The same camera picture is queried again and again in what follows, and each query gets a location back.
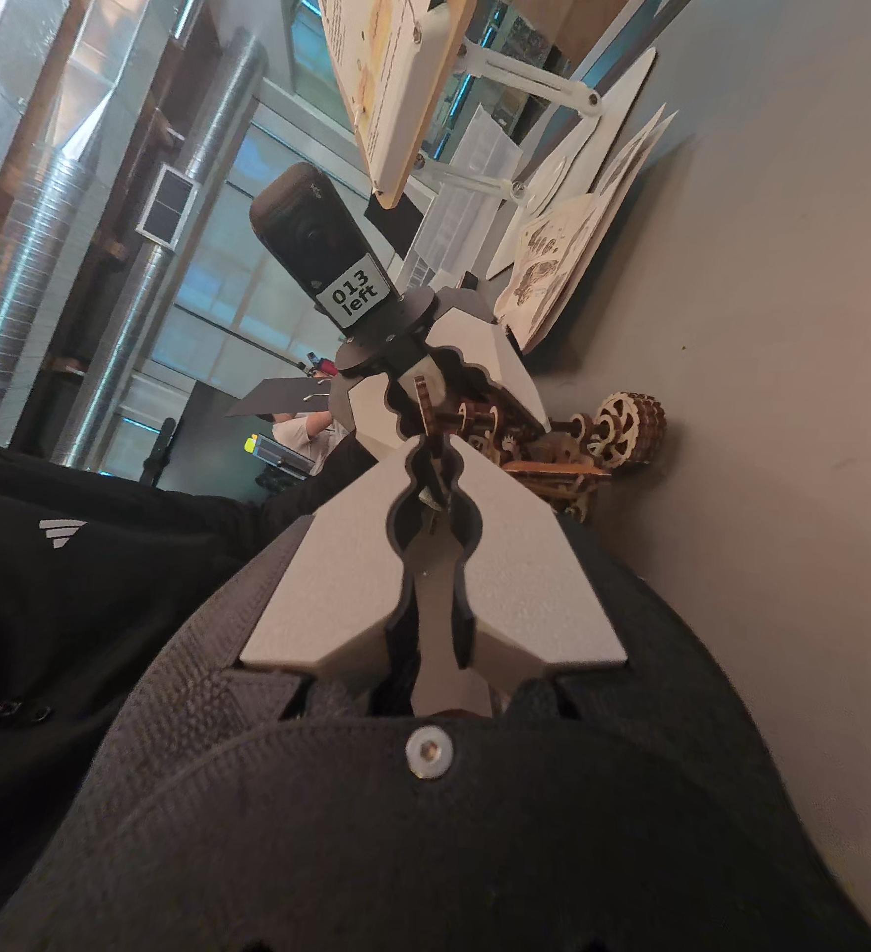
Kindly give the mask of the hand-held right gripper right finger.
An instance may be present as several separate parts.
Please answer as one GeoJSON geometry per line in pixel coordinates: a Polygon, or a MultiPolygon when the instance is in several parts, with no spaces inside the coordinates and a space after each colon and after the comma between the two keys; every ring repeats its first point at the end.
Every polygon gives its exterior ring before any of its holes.
{"type": "Polygon", "coordinates": [[[457,436],[444,439],[453,569],[453,652],[495,692],[617,668],[620,637],[551,508],[457,436]]]}

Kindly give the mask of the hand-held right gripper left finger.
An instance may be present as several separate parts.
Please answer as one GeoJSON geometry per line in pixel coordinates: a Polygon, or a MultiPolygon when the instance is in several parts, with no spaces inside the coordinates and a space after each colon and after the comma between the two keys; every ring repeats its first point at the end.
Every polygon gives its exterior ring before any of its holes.
{"type": "Polygon", "coordinates": [[[322,506],[239,660],[302,675],[388,675],[387,633],[413,596],[405,551],[421,528],[415,437],[322,506]]]}

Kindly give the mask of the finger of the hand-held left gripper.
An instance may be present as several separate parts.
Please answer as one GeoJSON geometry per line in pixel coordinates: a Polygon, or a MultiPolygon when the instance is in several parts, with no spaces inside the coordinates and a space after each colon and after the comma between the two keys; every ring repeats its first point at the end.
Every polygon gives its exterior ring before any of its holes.
{"type": "Polygon", "coordinates": [[[354,433],[360,446],[378,462],[389,459],[405,463],[416,438],[407,438],[400,427],[400,416],[390,406],[388,390],[391,385],[387,373],[362,379],[348,392],[354,418],[354,433]]]}
{"type": "Polygon", "coordinates": [[[537,387],[506,335],[506,328],[453,307],[437,318],[427,346],[453,351],[462,367],[481,372],[494,397],[504,398],[542,433],[551,424],[537,387]]]}

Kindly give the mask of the wooden buggy model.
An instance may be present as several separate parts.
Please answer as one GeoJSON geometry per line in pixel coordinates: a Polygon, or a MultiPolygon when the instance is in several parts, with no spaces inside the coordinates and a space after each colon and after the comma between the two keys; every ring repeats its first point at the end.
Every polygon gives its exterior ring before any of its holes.
{"type": "Polygon", "coordinates": [[[587,443],[598,409],[593,415],[576,413],[566,421],[553,421],[547,434],[501,402],[463,400],[455,412],[435,414],[440,434],[462,438],[555,513],[583,525],[603,482],[643,467],[609,471],[597,465],[587,443]]]}

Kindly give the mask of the thick wooden wheel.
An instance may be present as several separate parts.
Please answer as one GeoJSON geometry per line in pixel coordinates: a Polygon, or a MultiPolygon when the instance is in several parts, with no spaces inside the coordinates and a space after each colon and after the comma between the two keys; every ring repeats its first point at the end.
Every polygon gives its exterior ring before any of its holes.
{"type": "Polygon", "coordinates": [[[587,448],[602,470],[642,467],[655,458],[666,429],[665,411],[656,398],[619,391],[600,405],[587,448]]]}

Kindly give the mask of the instruction booklet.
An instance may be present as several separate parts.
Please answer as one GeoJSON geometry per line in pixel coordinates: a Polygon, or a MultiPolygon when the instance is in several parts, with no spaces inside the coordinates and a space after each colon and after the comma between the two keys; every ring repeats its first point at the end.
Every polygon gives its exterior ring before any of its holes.
{"type": "Polygon", "coordinates": [[[555,203],[552,210],[521,228],[512,276],[494,313],[522,352],[532,348],[532,340],[554,311],[624,177],[670,124],[671,118],[663,119],[664,111],[661,106],[632,137],[592,191],[555,203]]]}

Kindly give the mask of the clear plastic drawer cabinet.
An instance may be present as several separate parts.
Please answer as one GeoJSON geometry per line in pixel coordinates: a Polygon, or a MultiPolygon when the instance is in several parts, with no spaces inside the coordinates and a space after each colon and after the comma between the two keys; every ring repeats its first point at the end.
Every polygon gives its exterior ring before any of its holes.
{"type": "MultiPolygon", "coordinates": [[[[511,181],[522,149],[485,110],[477,107],[450,168],[511,181]]],[[[472,271],[503,196],[471,190],[465,184],[442,184],[426,211],[404,265],[407,287],[438,286],[441,275],[451,287],[472,271]]]]}

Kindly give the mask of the white book stand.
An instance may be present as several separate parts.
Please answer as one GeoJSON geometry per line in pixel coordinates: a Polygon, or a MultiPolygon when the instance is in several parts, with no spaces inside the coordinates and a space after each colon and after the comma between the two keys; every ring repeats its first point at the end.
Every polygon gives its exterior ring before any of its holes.
{"type": "MultiPolygon", "coordinates": [[[[503,202],[514,206],[513,217],[486,270],[487,278],[513,266],[518,235],[525,224],[552,210],[555,203],[581,196],[596,184],[655,59],[656,49],[646,49],[600,96],[598,113],[578,115],[576,123],[526,178],[516,177],[515,171],[511,181],[455,172],[450,162],[432,159],[424,152],[419,154],[416,176],[434,184],[437,191],[442,184],[465,184],[474,191],[500,194],[503,202]]],[[[406,271],[403,263],[397,280],[402,290],[407,288],[406,271]]]]}

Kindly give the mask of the person's black clothing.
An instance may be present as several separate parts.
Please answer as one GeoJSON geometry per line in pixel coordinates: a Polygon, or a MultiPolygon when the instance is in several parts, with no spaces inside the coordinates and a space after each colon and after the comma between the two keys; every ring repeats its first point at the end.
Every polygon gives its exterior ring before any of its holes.
{"type": "Polygon", "coordinates": [[[317,475],[253,504],[0,447],[0,910],[169,638],[375,462],[347,436],[317,475]]]}

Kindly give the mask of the wall vent grille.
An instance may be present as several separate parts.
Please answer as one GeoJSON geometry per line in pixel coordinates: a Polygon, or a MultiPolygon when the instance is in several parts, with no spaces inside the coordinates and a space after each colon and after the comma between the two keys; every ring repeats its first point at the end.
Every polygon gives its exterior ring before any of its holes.
{"type": "Polygon", "coordinates": [[[168,251],[175,251],[191,213],[199,184],[163,163],[142,207],[135,232],[168,251]]]}

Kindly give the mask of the silver ventilation duct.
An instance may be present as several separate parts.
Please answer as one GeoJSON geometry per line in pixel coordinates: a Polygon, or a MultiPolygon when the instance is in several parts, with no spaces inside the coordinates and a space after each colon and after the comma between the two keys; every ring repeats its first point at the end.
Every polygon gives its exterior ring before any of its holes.
{"type": "Polygon", "coordinates": [[[249,125],[253,95],[268,64],[262,42],[237,28],[220,59],[191,131],[171,166],[191,183],[174,247],[146,237],[110,314],[51,461],[84,470],[95,458],[159,305],[171,298],[176,259],[195,241],[249,125]]]}
{"type": "Polygon", "coordinates": [[[66,270],[77,274],[98,230],[110,191],[99,174],[109,127],[124,123],[122,133],[135,123],[116,89],[73,125],[61,124],[64,107],[61,94],[28,154],[0,230],[0,411],[49,292],[66,270]]]}

